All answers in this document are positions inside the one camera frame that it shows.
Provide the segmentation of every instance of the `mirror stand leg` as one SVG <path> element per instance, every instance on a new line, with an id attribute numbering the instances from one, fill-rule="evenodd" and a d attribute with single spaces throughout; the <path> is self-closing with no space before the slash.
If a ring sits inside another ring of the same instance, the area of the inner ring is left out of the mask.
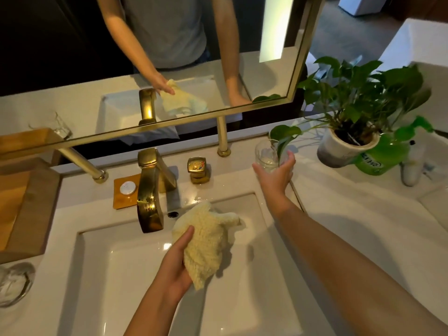
<path id="1" fill-rule="evenodd" d="M 230 156 L 231 150 L 227 143 L 227 125 L 225 122 L 225 116 L 219 116 L 216 118 L 218 126 L 218 156 L 228 157 Z"/>
<path id="2" fill-rule="evenodd" d="M 96 183 L 102 184 L 109 178 L 109 174 L 106 171 L 97 169 L 73 147 L 59 149 L 59 152 L 61 152 L 68 160 L 79 166 L 85 173 L 90 174 Z"/>

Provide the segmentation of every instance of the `gray floor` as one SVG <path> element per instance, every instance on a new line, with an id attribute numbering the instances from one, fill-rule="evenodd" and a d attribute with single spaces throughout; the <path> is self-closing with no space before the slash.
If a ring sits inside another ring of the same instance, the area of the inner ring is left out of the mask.
<path id="1" fill-rule="evenodd" d="M 359 55 L 364 63 L 379 59 L 402 23 L 382 13 L 353 17 L 338 3 L 326 2 L 310 52 L 316 58 L 333 56 L 340 61 L 351 61 Z"/>

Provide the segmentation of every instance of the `yellow cloth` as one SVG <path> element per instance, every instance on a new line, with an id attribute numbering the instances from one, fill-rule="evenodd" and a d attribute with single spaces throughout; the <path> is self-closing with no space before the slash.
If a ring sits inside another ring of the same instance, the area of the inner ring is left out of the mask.
<path id="1" fill-rule="evenodd" d="M 204 100 L 181 90 L 173 79 L 170 79 L 167 85 L 174 90 L 175 95 L 160 91 L 165 112 L 179 118 L 208 111 Z"/>
<path id="2" fill-rule="evenodd" d="M 194 226 L 193 239 L 184 251 L 184 264 L 196 290 L 221 266 L 222 250 L 228 243 L 227 231 L 237 226 L 240 218 L 236 213 L 210 212 L 211 204 L 202 202 L 182 215 L 172 230 L 173 242 Z"/>

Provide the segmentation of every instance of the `white flower pot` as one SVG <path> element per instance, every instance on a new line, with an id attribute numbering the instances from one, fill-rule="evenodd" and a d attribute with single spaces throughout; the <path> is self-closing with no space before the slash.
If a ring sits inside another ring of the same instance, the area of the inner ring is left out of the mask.
<path id="1" fill-rule="evenodd" d="M 341 168 L 350 164 L 361 152 L 374 148 L 378 141 L 379 134 L 374 134 L 372 141 L 367 145 L 351 145 L 340 140 L 332 129 L 327 129 L 317 149 L 317 157 L 324 165 Z"/>

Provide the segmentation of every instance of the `green spray bottle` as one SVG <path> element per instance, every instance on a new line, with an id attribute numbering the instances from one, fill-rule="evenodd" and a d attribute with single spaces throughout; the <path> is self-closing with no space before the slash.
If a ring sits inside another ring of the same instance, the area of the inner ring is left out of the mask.
<path id="1" fill-rule="evenodd" d="M 427 132 L 434 131 L 432 125 L 418 115 L 411 125 L 400 127 L 393 133 L 381 134 L 378 145 L 361 153 L 354 164 L 368 175 L 384 174 L 408 156 L 408 141 L 415 136 L 417 127 L 422 127 Z"/>

